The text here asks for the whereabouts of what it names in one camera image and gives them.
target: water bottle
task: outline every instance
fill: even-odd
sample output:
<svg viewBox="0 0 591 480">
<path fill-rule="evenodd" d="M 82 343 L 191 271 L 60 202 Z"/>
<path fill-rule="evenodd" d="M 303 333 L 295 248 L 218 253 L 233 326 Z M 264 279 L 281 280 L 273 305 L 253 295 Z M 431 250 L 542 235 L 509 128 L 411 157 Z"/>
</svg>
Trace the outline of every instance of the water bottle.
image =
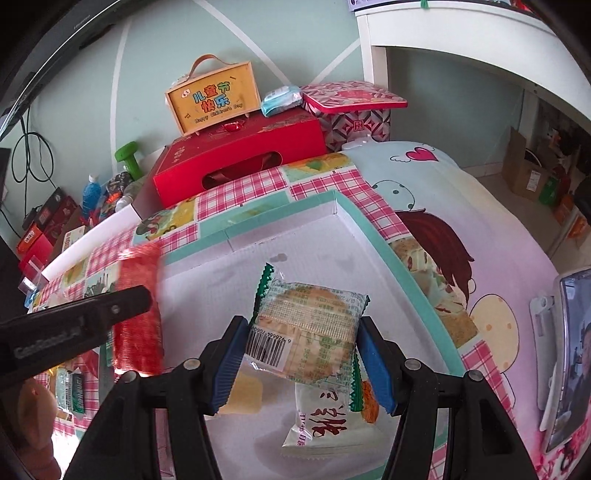
<svg viewBox="0 0 591 480">
<path fill-rule="evenodd" d="M 95 211 L 96 205 L 99 203 L 101 194 L 98 177 L 90 175 L 88 177 L 88 184 L 84 187 L 82 192 L 82 216 L 84 220 L 88 220 L 90 214 Z"/>
</svg>

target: black cable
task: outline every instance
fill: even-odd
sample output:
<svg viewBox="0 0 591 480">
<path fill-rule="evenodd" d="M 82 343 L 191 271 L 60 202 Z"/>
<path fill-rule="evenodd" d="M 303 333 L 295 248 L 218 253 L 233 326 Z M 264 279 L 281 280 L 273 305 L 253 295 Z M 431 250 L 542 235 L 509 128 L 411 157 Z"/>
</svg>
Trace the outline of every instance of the black cable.
<svg viewBox="0 0 591 480">
<path fill-rule="evenodd" d="M 54 188 L 57 188 L 56 184 L 53 183 L 53 181 L 51 179 L 51 177 L 53 177 L 53 171 L 55 168 L 53 152 L 51 151 L 51 147 L 49 146 L 49 143 L 47 142 L 47 140 L 45 140 L 43 135 L 41 135 L 37 132 L 29 131 L 29 115 L 30 115 L 30 109 L 27 110 L 27 123 L 26 124 L 25 124 L 25 121 L 23 120 L 23 118 L 22 117 L 20 118 L 22 135 L 19 137 L 19 139 L 17 140 L 17 143 L 14 145 L 14 148 L 12 149 L 12 156 L 11 156 L 11 161 L 10 161 L 11 170 L 12 170 L 12 178 L 17 183 L 24 182 L 24 184 L 25 184 L 25 215 L 23 218 L 26 218 L 28 215 L 28 212 L 27 212 L 27 190 L 28 190 L 28 184 L 29 184 L 29 174 L 31 174 L 33 179 L 38 181 L 39 183 L 49 182 L 49 183 L 51 183 L 51 185 L 53 185 Z M 47 177 L 46 179 L 40 179 L 39 177 L 37 177 L 35 175 L 35 173 L 31 169 L 31 146 L 29 144 L 29 137 L 36 137 L 37 141 L 39 142 L 39 165 L 41 166 L 43 173 L 46 175 L 46 177 Z M 17 174 L 14 171 L 14 155 L 17 151 L 18 145 L 23 140 L 25 141 L 25 174 L 23 175 L 22 178 L 19 179 L 19 178 L 17 178 Z M 50 157 L 50 162 L 51 162 L 51 169 L 50 169 L 51 173 L 47 173 L 47 170 L 45 170 L 45 167 L 43 166 L 43 155 L 41 153 L 41 143 L 43 143 L 46 146 L 47 151 L 49 152 L 49 157 Z"/>
<path fill-rule="evenodd" d="M 8 226 L 11 228 L 11 230 L 14 232 L 14 234 L 15 234 L 17 237 L 19 237 L 19 238 L 20 238 L 20 237 L 21 237 L 21 235 L 20 235 L 20 234 L 19 234 L 19 233 L 18 233 L 18 232 L 17 232 L 17 231 L 14 229 L 14 227 L 13 227 L 13 226 L 12 226 L 12 224 L 10 223 L 10 220 L 8 220 L 8 217 L 6 216 L 6 213 L 4 213 L 4 210 L 2 210 L 1 208 L 0 208 L 0 213 L 3 215 L 4 219 L 6 220 L 6 223 L 7 223 L 7 224 L 8 224 Z"/>
</svg>

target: wall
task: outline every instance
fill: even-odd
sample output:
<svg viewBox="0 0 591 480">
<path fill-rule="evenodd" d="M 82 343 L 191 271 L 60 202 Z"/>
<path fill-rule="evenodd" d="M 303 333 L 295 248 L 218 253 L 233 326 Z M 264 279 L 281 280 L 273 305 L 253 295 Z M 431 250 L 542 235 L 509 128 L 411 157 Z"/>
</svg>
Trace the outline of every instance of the wall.
<svg viewBox="0 0 591 480">
<path fill-rule="evenodd" d="M 523 89 L 458 57 L 388 49 L 390 89 L 408 100 L 392 111 L 392 139 L 424 142 L 459 166 L 502 162 L 519 127 Z"/>
<path fill-rule="evenodd" d="M 33 103 L 31 129 L 51 145 L 53 181 L 79 202 L 89 173 L 107 181 L 118 168 L 111 160 L 116 148 L 137 140 L 141 157 L 178 137 L 164 92 L 198 56 L 250 60 L 264 94 L 284 82 L 362 80 L 358 38 L 343 0 L 160 0 L 68 64 Z M 214 67 L 206 62 L 198 72 Z M 20 135 L 14 128 L 0 147 L 12 148 Z M 39 177 L 36 142 L 33 150 Z M 47 152 L 43 157 L 47 169 Z M 22 176 L 22 143 L 15 170 Z M 10 169 L 6 187 L 2 209 L 17 227 L 24 217 L 24 186 L 14 182 Z M 48 183 L 30 182 L 28 209 L 52 191 Z M 13 247 L 17 243 L 1 216 L 0 235 Z"/>
<path fill-rule="evenodd" d="M 107 181 L 119 168 L 113 152 L 137 140 L 138 158 L 178 136 L 164 91 L 193 60 L 215 53 L 226 62 L 250 60 L 261 93 L 284 82 L 362 79 L 357 23 L 345 0 L 159 0 L 86 48 L 41 92 L 31 128 L 49 141 L 53 181 L 78 202 L 89 173 Z M 521 89 L 447 58 L 424 52 L 391 55 L 394 91 L 410 107 L 394 112 L 394 139 L 419 140 L 446 150 L 461 166 L 493 161 L 503 129 L 519 121 Z M 205 63 L 198 71 L 212 68 Z M 0 143 L 12 148 L 13 131 Z M 44 152 L 48 167 L 48 154 Z M 24 171 L 24 147 L 15 155 Z M 33 142 L 33 170 L 38 166 Z M 24 217 L 24 186 L 8 173 L 2 206 L 17 227 Z M 30 182 L 28 209 L 51 194 Z M 0 235 L 17 237 L 0 217 Z"/>
</svg>

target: person's hand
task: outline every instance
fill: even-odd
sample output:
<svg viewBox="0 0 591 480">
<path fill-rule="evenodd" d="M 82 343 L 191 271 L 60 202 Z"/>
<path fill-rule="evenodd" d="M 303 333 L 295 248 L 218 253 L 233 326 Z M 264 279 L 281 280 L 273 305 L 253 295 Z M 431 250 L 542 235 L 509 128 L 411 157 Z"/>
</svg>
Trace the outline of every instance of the person's hand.
<svg viewBox="0 0 591 480">
<path fill-rule="evenodd" d="M 21 433 L 28 445 L 17 455 L 37 480 L 59 480 L 61 470 L 53 456 L 53 421 L 57 414 L 55 397 L 48 389 L 30 378 L 18 397 L 17 416 Z"/>
</svg>

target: white paper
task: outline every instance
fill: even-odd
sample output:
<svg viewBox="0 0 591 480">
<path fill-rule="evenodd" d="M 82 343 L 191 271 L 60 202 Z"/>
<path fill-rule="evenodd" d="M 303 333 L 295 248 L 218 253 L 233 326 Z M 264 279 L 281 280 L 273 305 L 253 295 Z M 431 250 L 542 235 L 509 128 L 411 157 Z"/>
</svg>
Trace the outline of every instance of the white paper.
<svg viewBox="0 0 591 480">
<path fill-rule="evenodd" d="M 538 189 L 538 183 L 540 183 L 541 176 L 542 174 L 539 171 L 532 170 L 526 187 L 530 192 L 535 192 Z"/>
</svg>

